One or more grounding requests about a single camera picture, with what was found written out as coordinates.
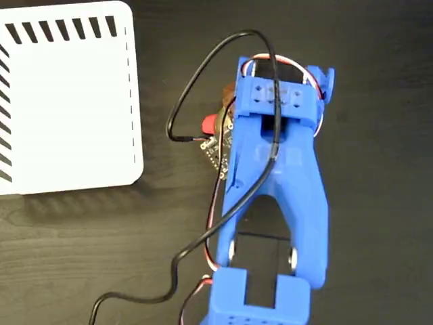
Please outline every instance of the circuit board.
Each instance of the circuit board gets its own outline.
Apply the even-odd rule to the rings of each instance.
[[[219,175],[221,179],[227,178],[227,172],[229,170],[229,155],[230,155],[230,148],[232,143],[232,133],[231,133],[232,130],[233,130],[233,122],[231,121],[231,119],[227,119],[227,122],[225,123],[225,127],[224,127],[224,132],[223,132],[223,161],[221,166],[221,172]],[[213,135],[206,141],[202,142],[200,147],[207,155],[207,157],[209,158],[210,162],[215,167],[215,169],[218,170],[219,135],[218,134]]]

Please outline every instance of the red button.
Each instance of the red button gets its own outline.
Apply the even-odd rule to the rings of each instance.
[[[205,134],[215,134],[215,120],[217,114],[208,115],[204,118],[202,123],[202,132]]]

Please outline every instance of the blue plastic bracket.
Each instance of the blue plastic bracket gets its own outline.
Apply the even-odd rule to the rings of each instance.
[[[240,58],[238,71],[248,58]],[[334,86],[334,69],[325,76],[308,66],[324,99],[309,84],[280,82],[286,127],[273,170],[256,196],[276,199],[290,228],[298,262],[294,276],[278,275],[275,308],[245,305],[246,270],[228,267],[236,224],[249,207],[240,209],[219,234],[208,316],[202,325],[305,325],[310,291],[321,288],[327,269],[328,206],[314,152],[314,132]],[[238,73],[229,173],[223,212],[226,213],[258,179],[271,150],[272,131],[263,116],[273,115],[273,81]]]

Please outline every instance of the wood grain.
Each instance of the wood grain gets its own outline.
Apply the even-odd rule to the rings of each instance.
[[[0,7],[72,1],[2,0]],[[84,325],[106,290],[156,295],[172,255],[204,225],[214,171],[194,144],[172,144],[166,116],[207,51],[258,28],[277,51],[336,68],[316,141],[331,211],[329,272],[311,324],[431,321],[433,291],[433,7],[428,0],[130,0],[135,15],[145,171],[131,187],[0,198],[0,323]],[[217,110],[237,57],[227,48],[200,80],[177,131]],[[255,205],[254,214],[266,211]],[[157,306],[107,302],[98,324],[176,324],[207,272],[181,265],[179,293]],[[187,324],[206,313],[194,299]]]

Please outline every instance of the wire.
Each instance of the wire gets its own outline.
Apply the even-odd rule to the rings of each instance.
[[[178,112],[183,101],[185,100],[186,95],[191,91],[191,88],[197,78],[201,75],[205,67],[209,64],[209,62],[215,57],[215,55],[220,52],[226,45],[230,44],[236,39],[247,36],[256,36],[263,41],[266,45],[268,52],[271,54],[271,63],[273,69],[273,84],[275,90],[275,101],[274,101],[274,126],[273,126],[273,143],[271,146],[271,151],[269,153],[268,162],[263,170],[262,174],[259,178],[254,182],[254,184],[249,188],[246,193],[237,201],[228,211],[223,215],[223,217],[211,228],[207,229],[202,235],[197,237],[195,240],[192,240],[187,246],[182,248],[171,260],[170,265],[170,274],[171,274],[171,284],[168,290],[159,296],[156,297],[138,297],[133,295],[124,294],[122,292],[106,292],[99,296],[96,302],[93,304],[93,308],[91,310],[91,315],[89,319],[89,325],[94,325],[97,317],[97,313],[101,304],[107,299],[121,299],[125,301],[129,301],[132,303],[140,303],[140,304],[157,304],[163,303],[173,297],[176,293],[177,285],[178,285],[178,273],[177,268],[179,262],[184,259],[188,254],[190,254],[194,249],[203,244],[209,237],[213,236],[217,233],[247,202],[249,202],[257,190],[264,184],[269,174],[271,173],[275,161],[278,155],[279,149],[279,141],[281,135],[281,102],[280,102],[280,93],[279,93],[279,81],[278,81],[278,67],[277,60],[275,59],[275,50],[273,49],[272,44],[268,41],[268,39],[257,30],[243,30],[237,32],[235,34],[229,35],[225,39],[223,39],[218,45],[214,47],[214,49],[206,56],[204,61],[200,64],[191,80],[188,82],[187,87],[184,89],[181,97],[179,98],[178,103],[175,105],[175,109],[173,112]],[[173,119],[173,112],[169,117],[169,120]],[[170,123],[167,123],[167,134],[170,137]]]
[[[219,191],[219,186],[221,184],[221,169],[223,167],[224,124],[225,124],[225,119],[227,118],[227,113],[229,112],[230,107],[233,105],[235,100],[236,97],[233,97],[230,100],[230,102],[227,104],[227,106],[224,109],[223,118],[221,119],[221,127],[220,127],[219,138],[218,138],[218,171],[216,172],[214,190],[212,191],[212,198],[210,199],[208,219],[206,221],[206,229],[212,227],[212,224],[214,223],[215,206],[217,204],[218,191]],[[216,270],[218,270],[218,268],[220,268],[220,265],[218,265],[214,261],[212,255],[210,254],[209,238],[204,243],[204,255],[206,257],[206,261],[208,262],[210,269],[213,272],[215,272]]]
[[[203,276],[203,278],[197,283],[197,285],[194,287],[194,289],[190,292],[189,295],[187,295],[186,299],[184,300],[182,307],[181,307],[181,312],[179,313],[179,325],[183,325],[183,315],[185,314],[185,309],[187,307],[187,304],[189,303],[189,300],[191,300],[191,298],[193,296],[195,296],[196,294],[198,294],[204,286],[206,285],[212,285],[213,280],[210,276],[205,275]]]

